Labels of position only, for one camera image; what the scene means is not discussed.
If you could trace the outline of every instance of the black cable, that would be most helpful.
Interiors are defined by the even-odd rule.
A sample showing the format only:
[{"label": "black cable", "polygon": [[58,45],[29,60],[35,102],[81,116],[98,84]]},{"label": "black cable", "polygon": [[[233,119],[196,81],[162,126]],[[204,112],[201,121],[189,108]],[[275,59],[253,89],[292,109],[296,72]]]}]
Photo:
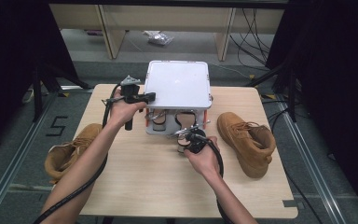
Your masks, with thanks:
[{"label": "black cable", "polygon": [[[119,87],[120,85],[117,84],[111,93],[110,98],[113,98],[116,89]],[[109,115],[109,111],[110,111],[110,107],[112,106],[111,102],[107,102],[105,105],[105,112],[103,115],[103,127],[106,125],[106,121],[107,121],[107,117]],[[84,185],[82,185],[80,188],[76,189],[74,192],[72,192],[71,194],[69,194],[68,196],[66,196],[65,198],[61,199],[59,202],[55,203],[54,205],[52,205],[48,210],[46,210],[42,215],[40,215],[36,221],[34,222],[34,224],[38,224],[41,223],[43,220],[45,220],[48,216],[50,216],[53,212],[57,211],[57,209],[59,209],[60,207],[62,207],[64,204],[68,203],[69,201],[71,201],[72,199],[74,199],[77,195],[79,195],[81,192],[83,192],[85,189],[87,189],[92,183],[95,182],[95,180],[101,175],[101,173],[103,172],[103,169],[106,165],[107,162],[107,155],[103,160],[103,163],[101,164],[100,168],[98,168],[97,172],[91,177],[90,180],[88,180]]]},{"label": "black cable", "polygon": [[[223,175],[224,175],[224,172],[225,172],[225,168],[224,168],[224,165],[223,165],[223,158],[222,158],[222,155],[220,154],[219,150],[217,149],[217,147],[214,145],[213,141],[211,139],[207,139],[204,136],[201,136],[199,134],[195,134],[195,133],[189,133],[189,134],[191,135],[191,136],[189,136],[189,139],[200,140],[201,142],[207,144],[212,149],[214,155],[217,158],[217,163],[219,165],[219,174],[223,178]],[[225,223],[233,224],[233,222],[229,219],[229,217],[225,213],[224,209],[220,205],[220,202],[217,199],[216,199],[216,202],[217,202],[217,208],[219,210],[220,216],[222,216],[222,219],[225,221]]]},{"label": "black cable", "polygon": [[307,199],[307,197],[305,196],[305,194],[301,191],[301,189],[298,187],[298,185],[296,184],[296,182],[293,180],[293,178],[287,173],[286,168],[283,166],[283,170],[284,173],[287,175],[287,178],[290,179],[290,181],[292,182],[292,184],[295,186],[295,188],[298,190],[298,192],[301,194],[301,196],[303,197],[304,201],[306,202],[306,204],[310,207],[310,210],[312,211],[313,215],[315,215],[316,219],[318,219],[318,222],[322,224],[321,218],[318,216],[318,214],[316,213],[315,209],[313,209],[312,205],[310,205],[310,201]]},{"label": "black cable", "polygon": [[263,69],[263,68],[258,68],[258,67],[252,67],[252,66],[249,66],[249,65],[244,64],[244,63],[241,61],[241,59],[240,59],[240,49],[241,49],[241,46],[239,46],[235,41],[234,41],[234,43],[239,47],[238,52],[237,52],[237,58],[238,58],[238,61],[240,62],[240,64],[242,64],[242,66],[248,67],[248,68],[252,68],[252,69],[256,69],[256,70],[260,70],[260,71],[264,71],[264,72],[269,71],[269,69]]},{"label": "black cable", "polygon": [[[273,128],[274,128],[274,125],[278,119],[278,117],[280,115],[282,115],[284,112],[287,112],[287,110],[289,109],[289,107],[285,108],[283,111],[280,111],[280,112],[277,112],[277,113],[274,113],[273,115],[269,116],[268,117],[268,121],[270,121],[269,119],[274,117],[274,121],[273,121],[273,124],[272,124],[272,127],[271,127],[271,132],[273,133]],[[295,186],[295,188],[298,190],[298,192],[301,194],[301,196],[303,197],[304,201],[307,203],[307,205],[310,207],[310,210],[312,211],[313,215],[315,215],[315,217],[318,219],[319,223],[322,224],[322,221],[321,219],[319,218],[319,216],[316,214],[316,211],[313,209],[312,205],[310,204],[310,201],[307,199],[307,197],[305,196],[305,194],[301,191],[301,189],[299,188],[299,186],[296,184],[296,182],[293,180],[293,178],[287,173],[287,170],[286,168],[283,166],[283,170],[284,172],[286,173],[287,177],[290,179],[290,181],[293,183],[293,185]]]},{"label": "black cable", "polygon": [[[248,33],[246,34],[245,37],[242,37],[242,35],[241,35],[241,37],[244,39],[244,41],[245,41],[250,47],[252,47],[252,48],[254,48],[254,49],[259,49],[260,52],[261,52],[261,55],[263,56],[264,60],[266,61],[266,60],[267,60],[267,56],[265,55],[265,53],[269,53],[269,52],[266,51],[266,50],[263,50],[263,48],[262,48],[262,46],[260,45],[260,43],[261,43],[265,48],[267,48],[267,49],[269,49],[269,47],[268,47],[266,44],[264,44],[263,41],[262,41],[262,40],[260,39],[260,37],[258,36],[257,23],[256,23],[256,20],[255,20],[255,18],[256,18],[256,12],[257,12],[257,9],[254,8],[254,16],[253,16],[252,23],[250,24],[249,21],[248,21],[248,18],[247,18],[247,16],[246,16],[245,10],[242,9],[242,14],[243,14],[243,17],[244,17],[245,20],[246,20],[246,23],[248,24],[249,30],[248,30]],[[252,34],[252,36],[254,37],[254,39],[255,39],[255,41],[256,41],[256,43],[257,43],[258,48],[255,47],[255,46],[253,46],[253,45],[251,45],[251,44],[249,44],[249,43],[245,40],[246,37],[247,37],[249,34]]]},{"label": "black cable", "polygon": [[266,105],[266,104],[271,104],[271,103],[287,103],[287,101],[285,101],[285,100],[266,101],[266,102],[262,102],[261,104]]},{"label": "black cable", "polygon": [[232,35],[230,35],[229,37],[230,37],[231,40],[234,42],[234,44],[238,47],[238,52],[240,52],[240,50],[242,50],[243,52],[247,53],[249,56],[251,56],[252,58],[254,58],[255,60],[257,60],[257,61],[260,62],[261,64],[266,65],[266,63],[265,63],[263,60],[257,58],[253,53],[249,52],[247,49],[244,49],[244,48],[241,46],[241,44],[238,44],[238,43],[234,40],[234,38],[232,37]]},{"label": "black cable", "polygon": [[304,119],[310,119],[310,116],[309,115],[301,115],[301,114],[298,114],[298,113],[295,113],[297,116],[301,117],[301,118],[304,118]]}]

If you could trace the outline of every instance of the gray floor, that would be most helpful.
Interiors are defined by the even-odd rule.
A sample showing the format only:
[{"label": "gray floor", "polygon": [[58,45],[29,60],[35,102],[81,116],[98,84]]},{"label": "gray floor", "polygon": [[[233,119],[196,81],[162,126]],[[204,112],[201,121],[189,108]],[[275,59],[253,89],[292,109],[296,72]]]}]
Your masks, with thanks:
[{"label": "gray floor", "polygon": [[[173,41],[164,47],[147,43],[147,35],[140,31],[129,31],[115,60],[110,60],[101,36],[86,35],[82,30],[62,30],[62,36],[70,51],[76,70],[81,78],[89,84],[115,83],[126,75],[144,76],[147,64],[152,60],[202,61],[210,66],[211,84],[224,86],[241,86],[249,81],[250,75],[261,76],[262,64],[250,56],[240,53],[231,41],[227,58],[224,62],[217,60],[213,34],[163,32],[172,36]],[[241,36],[233,35],[239,43]],[[273,35],[261,35],[263,43],[271,45]],[[258,55],[257,49],[247,48]],[[270,89],[273,78],[260,84],[260,94],[272,94]],[[0,201],[0,223],[29,223],[36,217],[46,200],[51,185],[43,168],[43,159],[50,145],[73,139],[77,124],[90,98],[89,92],[70,93],[69,97],[44,96],[45,102],[53,99],[44,121],[39,127],[33,126],[33,102],[24,104],[16,112],[5,132],[0,136],[0,181],[12,172],[9,185]],[[321,173],[322,185],[331,192],[333,202],[337,203],[342,219],[335,219],[331,214],[329,202],[321,195],[320,183],[315,181],[309,164],[304,160],[301,146],[289,128],[290,119],[280,116],[274,123],[274,114],[282,109],[275,103],[264,104],[270,126],[274,128],[282,163],[287,170],[290,187],[297,202],[299,215],[293,220],[258,219],[260,223],[317,223],[316,216],[322,223],[358,223],[358,198],[353,192],[345,175],[334,160],[327,157],[329,152],[324,140],[319,135],[307,109],[303,105],[296,107],[296,126],[304,137],[306,149],[310,151],[316,170]],[[64,126],[62,134],[48,137],[59,130],[51,124]],[[30,136],[29,130],[35,130],[32,144],[25,146],[23,139]],[[18,166],[10,165],[19,153],[25,153]],[[102,223],[102,217],[81,216],[79,223]],[[163,218],[117,217],[114,223],[165,223]],[[223,223],[221,219],[177,219],[176,223]]]}]

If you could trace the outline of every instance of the tan work boot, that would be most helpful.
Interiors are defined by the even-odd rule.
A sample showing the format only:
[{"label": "tan work boot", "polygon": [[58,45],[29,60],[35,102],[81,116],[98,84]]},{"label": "tan work boot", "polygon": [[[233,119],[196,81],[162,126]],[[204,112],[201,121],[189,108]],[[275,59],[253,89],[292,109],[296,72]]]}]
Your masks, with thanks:
[{"label": "tan work boot", "polygon": [[50,181],[52,184],[56,184],[69,171],[102,129],[101,124],[89,124],[72,142],[53,146],[48,151],[45,170],[53,178]]},{"label": "tan work boot", "polygon": [[276,147],[275,138],[266,126],[245,122],[236,114],[226,112],[217,119],[217,130],[223,140],[234,148],[246,175],[260,178],[266,174]]}]

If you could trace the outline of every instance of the gray carpet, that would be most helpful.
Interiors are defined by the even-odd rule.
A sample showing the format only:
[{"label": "gray carpet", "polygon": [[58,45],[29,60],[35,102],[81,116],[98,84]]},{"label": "gray carpet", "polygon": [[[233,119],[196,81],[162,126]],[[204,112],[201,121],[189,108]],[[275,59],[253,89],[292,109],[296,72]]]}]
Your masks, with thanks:
[{"label": "gray carpet", "polygon": [[[145,81],[147,66],[147,63],[75,62],[79,78],[90,85],[118,83],[127,75]],[[249,82],[250,74],[256,77],[264,74],[263,71],[243,66],[222,68],[212,64],[209,65],[209,72],[212,86],[242,86]],[[257,87],[260,94],[272,93],[273,80],[274,78],[271,78]],[[59,78],[59,81],[62,85],[74,85],[64,79]],[[37,218],[51,187],[48,183],[49,177],[43,167],[47,152],[52,145],[73,139],[89,98],[90,93],[70,93],[67,97],[62,96],[55,99],[30,151],[12,181],[11,188],[0,205],[0,223],[30,223]],[[264,103],[271,101],[273,100],[262,100]],[[268,117],[280,111],[277,103],[266,103],[264,108]],[[33,112],[34,103],[31,101],[16,112],[16,116],[12,118],[6,131],[0,136],[0,178],[32,125]],[[348,223],[358,223],[358,198],[337,163],[327,157],[329,150],[304,105],[296,106],[296,118],[297,125],[323,172],[327,185],[334,193],[343,216]],[[64,126],[62,133],[60,133],[61,129],[51,127],[53,123]],[[293,220],[258,219],[259,223],[317,223],[318,220],[311,208],[315,210],[322,223],[332,223],[282,116],[277,117],[276,123],[274,117],[271,117],[270,126],[273,127],[282,163],[287,174],[293,179],[293,182],[289,181],[289,184],[298,205],[299,215]],[[78,222],[102,223],[103,218],[81,216]],[[115,218],[114,223],[165,223],[165,219],[118,217]],[[177,219],[176,223],[223,223],[223,221],[221,219]]]}]

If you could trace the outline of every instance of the white box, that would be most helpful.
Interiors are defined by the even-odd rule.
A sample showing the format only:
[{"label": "white box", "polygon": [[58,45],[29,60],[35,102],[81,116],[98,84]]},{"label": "white box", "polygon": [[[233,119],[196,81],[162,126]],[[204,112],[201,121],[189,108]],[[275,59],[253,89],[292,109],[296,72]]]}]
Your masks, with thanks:
[{"label": "white box", "polygon": [[206,120],[206,111],[212,105],[208,64],[186,61],[152,61],[145,79],[145,93],[155,92],[156,100],[147,105],[146,111],[165,109],[165,131],[154,131],[153,122],[148,122],[150,134],[173,134],[180,130],[175,114],[192,110],[197,123]]}]

